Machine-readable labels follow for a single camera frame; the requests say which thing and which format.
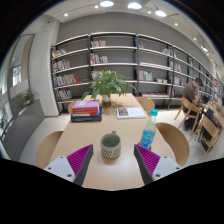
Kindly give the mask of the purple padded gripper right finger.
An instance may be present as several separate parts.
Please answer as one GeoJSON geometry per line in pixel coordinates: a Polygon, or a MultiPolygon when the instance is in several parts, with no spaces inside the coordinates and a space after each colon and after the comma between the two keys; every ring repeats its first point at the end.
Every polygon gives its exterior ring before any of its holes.
{"type": "Polygon", "coordinates": [[[181,170],[169,156],[159,156],[139,145],[134,145],[134,155],[145,185],[181,170]]]}

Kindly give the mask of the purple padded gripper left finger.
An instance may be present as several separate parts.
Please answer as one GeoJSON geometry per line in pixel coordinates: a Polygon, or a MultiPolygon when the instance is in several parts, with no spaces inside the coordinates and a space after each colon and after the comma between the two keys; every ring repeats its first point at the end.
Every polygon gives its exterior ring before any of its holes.
{"type": "Polygon", "coordinates": [[[68,156],[60,155],[44,170],[82,186],[92,156],[93,145],[90,144],[68,156]]]}

